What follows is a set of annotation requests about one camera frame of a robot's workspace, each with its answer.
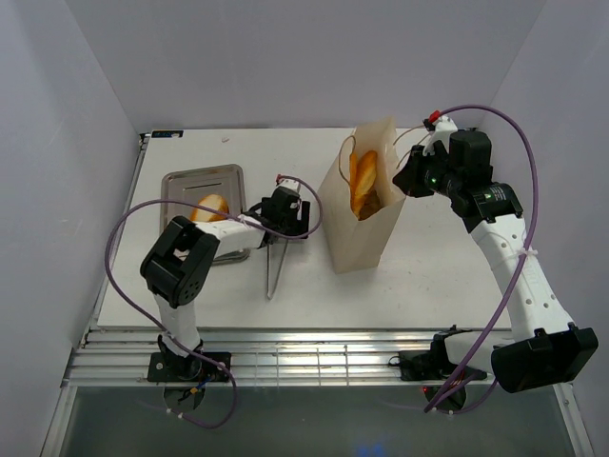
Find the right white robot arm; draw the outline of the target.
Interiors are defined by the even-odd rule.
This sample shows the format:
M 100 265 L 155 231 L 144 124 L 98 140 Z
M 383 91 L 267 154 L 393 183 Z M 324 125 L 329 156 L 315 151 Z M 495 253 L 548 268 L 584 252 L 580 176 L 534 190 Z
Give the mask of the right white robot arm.
M 513 189 L 493 179 L 491 141 L 480 131 L 434 134 L 415 145 L 393 183 L 408 197 L 440 194 L 484 255 L 506 302 L 512 337 L 486 338 L 470 367 L 491 373 L 515 393 L 574 380 L 599 347 L 591 328 L 579 328 L 526 246 L 532 224 Z

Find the metal tongs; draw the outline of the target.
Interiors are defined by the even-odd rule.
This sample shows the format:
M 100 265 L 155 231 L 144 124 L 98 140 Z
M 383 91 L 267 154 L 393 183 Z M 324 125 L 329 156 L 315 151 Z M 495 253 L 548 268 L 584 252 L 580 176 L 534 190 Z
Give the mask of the metal tongs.
M 278 239 L 266 246 L 265 297 L 272 300 L 281 278 L 289 241 Z

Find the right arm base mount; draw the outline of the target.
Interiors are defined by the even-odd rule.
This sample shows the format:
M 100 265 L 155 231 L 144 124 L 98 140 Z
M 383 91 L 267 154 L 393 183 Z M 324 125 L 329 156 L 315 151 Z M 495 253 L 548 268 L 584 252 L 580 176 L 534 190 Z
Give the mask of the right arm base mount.
M 387 365 L 400 372 L 402 381 L 445 381 L 457 367 L 438 359 L 430 350 L 401 350 L 389 358 Z

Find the long baguette bread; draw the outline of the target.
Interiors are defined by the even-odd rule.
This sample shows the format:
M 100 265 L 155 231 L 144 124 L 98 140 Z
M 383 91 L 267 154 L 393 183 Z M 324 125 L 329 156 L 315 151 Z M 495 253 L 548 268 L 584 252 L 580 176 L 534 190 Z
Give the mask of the long baguette bread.
M 351 209 L 359 216 L 365 196 L 374 189 L 377 177 L 378 152 L 369 150 L 361 158 L 358 158 L 358 169 L 356 184 L 350 186 Z
M 352 152 L 349 155 L 349 183 L 351 185 L 356 184 L 358 169 L 358 156 L 356 152 Z

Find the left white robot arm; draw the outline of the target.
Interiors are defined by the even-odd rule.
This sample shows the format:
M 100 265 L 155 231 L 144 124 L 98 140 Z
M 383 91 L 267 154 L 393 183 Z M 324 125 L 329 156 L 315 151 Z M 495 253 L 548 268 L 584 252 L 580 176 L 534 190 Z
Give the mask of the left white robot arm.
M 308 232 L 310 203 L 300 185 L 287 179 L 271 196 L 234 219 L 192 222 L 174 217 L 146 256 L 140 273 L 158 305 L 164 327 L 160 349 L 169 369 L 181 380 L 201 371 L 201 345 L 193 302 L 204 287 L 213 262 L 239 250 L 265 247 L 280 235 Z

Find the beige paper bag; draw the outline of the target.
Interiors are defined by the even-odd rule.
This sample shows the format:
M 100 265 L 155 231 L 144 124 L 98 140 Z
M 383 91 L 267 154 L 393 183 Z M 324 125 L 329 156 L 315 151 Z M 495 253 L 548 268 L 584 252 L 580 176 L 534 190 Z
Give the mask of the beige paper bag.
M 393 184 L 401 163 L 397 138 L 392 117 L 358 125 L 343 140 L 318 190 L 324 235 L 337 274 L 380 263 L 405 200 Z

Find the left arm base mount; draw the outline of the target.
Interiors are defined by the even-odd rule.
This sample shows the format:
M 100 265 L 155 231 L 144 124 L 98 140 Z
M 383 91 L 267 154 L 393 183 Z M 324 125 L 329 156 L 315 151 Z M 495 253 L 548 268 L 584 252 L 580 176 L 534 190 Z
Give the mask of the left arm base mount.
M 230 369 L 230 352 L 204 352 L 206 361 L 188 355 L 182 357 L 172 352 L 154 352 L 151 354 L 147 381 L 151 383 L 198 383 L 205 380 L 224 383 L 229 380 L 221 367 Z

